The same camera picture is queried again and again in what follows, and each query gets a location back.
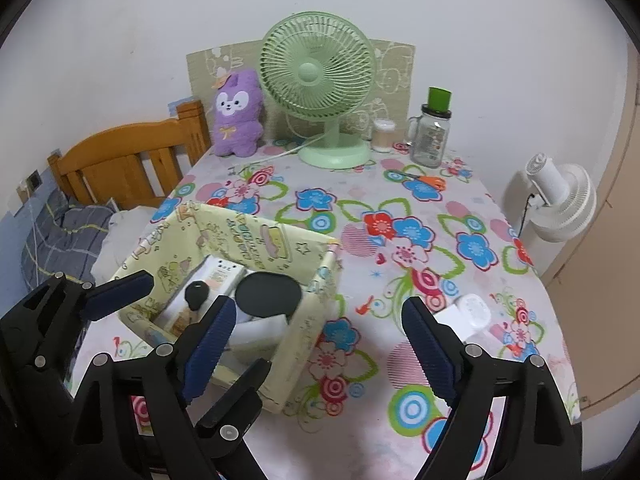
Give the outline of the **black car key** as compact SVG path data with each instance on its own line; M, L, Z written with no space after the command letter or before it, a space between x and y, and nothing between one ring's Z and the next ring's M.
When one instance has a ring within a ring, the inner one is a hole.
M203 281L193 281L184 290L184 300L192 313L198 313L206 303L208 295L209 286Z

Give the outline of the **black round pad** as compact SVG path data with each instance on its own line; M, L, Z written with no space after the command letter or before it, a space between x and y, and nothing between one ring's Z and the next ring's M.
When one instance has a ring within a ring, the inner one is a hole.
M290 318L302 301L298 281L285 274L253 272L235 287L236 305L254 318L284 314Z

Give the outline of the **white 45W charger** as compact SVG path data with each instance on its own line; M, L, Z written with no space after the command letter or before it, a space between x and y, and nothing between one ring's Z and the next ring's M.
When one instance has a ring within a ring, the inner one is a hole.
M235 326L228 341L229 350L243 364L270 360L287 331L288 318L284 314L254 318Z

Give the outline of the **tall white product box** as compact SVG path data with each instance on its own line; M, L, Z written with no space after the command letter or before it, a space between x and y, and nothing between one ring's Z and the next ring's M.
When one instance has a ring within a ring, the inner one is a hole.
M201 321L218 296L230 297L245 274L242 264L207 256L171 296L155 324L174 336L181 335L189 325Z

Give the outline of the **white cube charger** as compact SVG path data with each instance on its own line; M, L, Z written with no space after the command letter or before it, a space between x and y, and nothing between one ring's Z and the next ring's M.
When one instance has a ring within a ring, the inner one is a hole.
M436 312L434 318L451 328L461 341L468 341L475 334L474 326L455 304Z

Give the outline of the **blue plaid bedding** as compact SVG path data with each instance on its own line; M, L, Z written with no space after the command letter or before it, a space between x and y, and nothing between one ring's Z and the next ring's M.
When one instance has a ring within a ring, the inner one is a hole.
M27 290L57 273L77 284L94 283L91 269L113 214L109 206L81 205L56 188L44 203L22 250L21 270Z

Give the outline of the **white cloth on bed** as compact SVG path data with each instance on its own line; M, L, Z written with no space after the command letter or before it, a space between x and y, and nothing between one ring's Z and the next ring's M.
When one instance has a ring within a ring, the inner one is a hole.
M98 258L91 268L94 284L101 285L111 279L139 245L142 237L152 231L150 221L155 213L155 208L137 206L117 211L111 216Z

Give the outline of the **wooden chair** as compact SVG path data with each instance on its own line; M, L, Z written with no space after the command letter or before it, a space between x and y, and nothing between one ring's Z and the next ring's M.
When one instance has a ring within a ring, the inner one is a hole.
M178 151L195 165L210 140L203 104L177 106L177 116L137 122L88 136L48 164L58 187L83 205L114 200L120 208L158 207L183 178Z

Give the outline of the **yellow fabric storage box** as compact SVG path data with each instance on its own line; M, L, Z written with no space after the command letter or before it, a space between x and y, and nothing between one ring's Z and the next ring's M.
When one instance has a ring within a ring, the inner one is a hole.
M150 346L174 342L188 325L184 291L198 272L238 272L230 286L213 284L245 314L228 349L237 361L270 360L259 389L267 411L280 413L329 318L341 273L341 245L297 226L206 204L180 205L157 221L116 272L143 270L154 286L119 311L119 319Z

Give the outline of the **beige door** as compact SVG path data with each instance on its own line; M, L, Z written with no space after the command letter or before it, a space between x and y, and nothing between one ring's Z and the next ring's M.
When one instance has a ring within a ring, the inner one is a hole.
M620 128L598 187L590 227L544 272L559 319L580 418L600 414L639 391L639 359L623 348L639 331L639 52L628 47Z

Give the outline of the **purple plush bunny toy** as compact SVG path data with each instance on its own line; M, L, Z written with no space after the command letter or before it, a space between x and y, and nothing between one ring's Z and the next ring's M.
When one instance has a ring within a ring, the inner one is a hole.
M219 78L215 88L214 154L219 157L254 155L264 133L260 122L264 96L258 73L254 68L230 73Z

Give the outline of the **floral tablecloth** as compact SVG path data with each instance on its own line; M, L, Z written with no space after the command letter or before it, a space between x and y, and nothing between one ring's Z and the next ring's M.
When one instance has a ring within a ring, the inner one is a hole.
M402 173L441 177L439 192ZM301 226L342 245L335 304L285 408L259 416L247 442L271 479L411 479L448 406L432 393L401 327L412 296L442 310L481 296L492 356L538 354L571 420L575 376L551 300L523 243L465 162L413 165L403 146L326 171L267 145L253 158L204 156L154 214L208 203Z

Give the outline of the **white standing fan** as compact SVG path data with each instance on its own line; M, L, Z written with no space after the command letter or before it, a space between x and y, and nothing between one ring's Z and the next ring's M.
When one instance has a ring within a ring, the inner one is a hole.
M597 210L597 185L577 164L560 164L538 152L518 170L502 198L502 209L544 274L565 245L588 228Z

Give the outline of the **green desk fan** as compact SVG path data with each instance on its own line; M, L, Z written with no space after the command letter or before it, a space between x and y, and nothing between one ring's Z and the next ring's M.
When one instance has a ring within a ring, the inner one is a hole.
M370 146L340 122L360 107L375 80L376 62L368 37L332 13L305 11L274 24L262 40L257 71L262 90L288 116L321 122L323 132L299 149L317 168L343 170L363 165Z

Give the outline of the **cotton swab container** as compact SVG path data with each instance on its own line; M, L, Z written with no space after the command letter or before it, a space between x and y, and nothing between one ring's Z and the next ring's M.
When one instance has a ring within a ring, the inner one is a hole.
M378 153L388 153L395 142L396 124L390 119L375 119L371 132L371 148Z

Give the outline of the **glass jar green lid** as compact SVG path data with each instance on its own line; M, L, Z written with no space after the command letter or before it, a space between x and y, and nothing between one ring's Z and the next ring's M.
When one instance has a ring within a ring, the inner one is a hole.
M436 169L442 163L450 130L451 92L431 87L421 114L408 120L407 142L410 158L426 168Z

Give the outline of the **beige cartoon patterned board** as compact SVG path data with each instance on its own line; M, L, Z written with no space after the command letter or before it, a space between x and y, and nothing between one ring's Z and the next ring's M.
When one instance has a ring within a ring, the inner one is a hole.
M396 134L406 131L409 115L410 84L414 47L387 40L372 41L376 63L375 78L368 96L360 107L341 119L344 133L358 134L367 139L377 119L391 120ZM192 96L203 104L209 127L215 123L213 110L216 83L228 73L258 66L262 43L259 40L224 44L221 47L189 53L186 56ZM321 122L310 122L285 114L270 96L264 97L264 111L260 116L267 140L290 139L299 144L323 132Z

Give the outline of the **orange handled scissors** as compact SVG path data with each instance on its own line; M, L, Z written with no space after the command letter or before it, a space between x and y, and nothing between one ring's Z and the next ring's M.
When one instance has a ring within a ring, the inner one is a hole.
M406 174L405 172L403 172L402 175L407 179L427 184L439 192L446 190L446 181L441 177L417 176L416 174Z

